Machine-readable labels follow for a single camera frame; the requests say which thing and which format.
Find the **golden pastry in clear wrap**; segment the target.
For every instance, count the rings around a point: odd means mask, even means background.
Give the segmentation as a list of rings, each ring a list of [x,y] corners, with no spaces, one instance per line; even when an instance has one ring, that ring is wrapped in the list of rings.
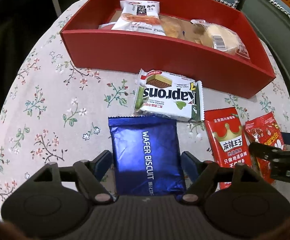
[[[167,37],[201,44],[200,35],[195,32],[196,26],[189,21],[162,15],[159,16],[159,19]]]

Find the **small red white packet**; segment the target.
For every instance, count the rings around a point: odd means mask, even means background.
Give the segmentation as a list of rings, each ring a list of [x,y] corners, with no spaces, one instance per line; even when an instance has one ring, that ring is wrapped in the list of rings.
[[[109,30],[111,30],[115,24],[116,24],[116,22],[109,22],[109,23],[101,24],[101,25],[99,25],[98,29],[109,29]]]

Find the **blue wafer biscuit packet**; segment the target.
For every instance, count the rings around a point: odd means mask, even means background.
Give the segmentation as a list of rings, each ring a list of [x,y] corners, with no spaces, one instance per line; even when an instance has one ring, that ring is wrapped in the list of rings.
[[[176,120],[109,117],[116,191],[129,196],[182,195],[185,179]]]

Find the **black side table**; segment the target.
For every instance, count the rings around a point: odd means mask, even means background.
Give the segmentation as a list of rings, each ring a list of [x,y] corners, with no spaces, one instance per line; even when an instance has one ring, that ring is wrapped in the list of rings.
[[[53,0],[0,0],[0,108],[24,59],[56,18]]]

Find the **green sofa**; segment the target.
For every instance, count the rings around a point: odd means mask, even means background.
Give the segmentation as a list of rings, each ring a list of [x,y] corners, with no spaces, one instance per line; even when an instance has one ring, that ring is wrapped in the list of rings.
[[[290,19],[267,0],[241,0],[239,8],[272,52],[290,95]]]

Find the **red crown spicy strip packet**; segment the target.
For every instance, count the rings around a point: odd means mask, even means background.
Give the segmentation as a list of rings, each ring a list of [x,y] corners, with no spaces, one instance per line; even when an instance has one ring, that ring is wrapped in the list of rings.
[[[234,107],[205,111],[204,124],[214,161],[220,167],[252,166],[243,126]]]

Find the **green white Kaprons wafer pack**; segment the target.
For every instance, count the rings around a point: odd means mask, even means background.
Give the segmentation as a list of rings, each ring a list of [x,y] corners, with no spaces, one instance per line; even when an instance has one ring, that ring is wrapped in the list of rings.
[[[140,70],[134,112],[182,122],[204,120],[203,87],[183,75]]]

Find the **red printed snack packet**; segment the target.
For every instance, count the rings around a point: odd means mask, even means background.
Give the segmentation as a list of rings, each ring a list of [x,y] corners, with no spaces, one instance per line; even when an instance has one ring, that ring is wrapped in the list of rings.
[[[284,150],[283,137],[272,112],[247,121],[245,133],[250,142],[258,142]],[[270,177],[270,162],[259,157],[256,157],[256,160],[262,178],[269,184],[273,184],[274,179]]]

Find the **white noodle gluten snack packet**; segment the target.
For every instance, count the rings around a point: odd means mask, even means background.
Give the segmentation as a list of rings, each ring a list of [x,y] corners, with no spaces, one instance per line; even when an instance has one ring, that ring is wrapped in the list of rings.
[[[165,36],[159,19],[159,2],[144,0],[120,1],[122,13],[112,30],[134,31]]]

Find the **round bread in clear wrap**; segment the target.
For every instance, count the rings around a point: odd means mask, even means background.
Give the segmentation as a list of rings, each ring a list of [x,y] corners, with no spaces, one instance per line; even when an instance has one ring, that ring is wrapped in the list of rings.
[[[205,20],[191,20],[190,22],[193,25],[196,43],[250,60],[249,53],[236,32]]]

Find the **red rectangular storage box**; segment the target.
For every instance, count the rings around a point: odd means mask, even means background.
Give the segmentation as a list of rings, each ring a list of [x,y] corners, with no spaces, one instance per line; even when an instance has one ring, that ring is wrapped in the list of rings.
[[[204,87],[250,98],[275,74],[267,54],[244,14],[215,0],[150,0],[164,15],[203,19],[235,31],[250,60],[194,42],[153,34],[98,29],[121,0],[88,0],[60,32],[65,48],[80,68],[138,73],[164,70],[201,80]]]

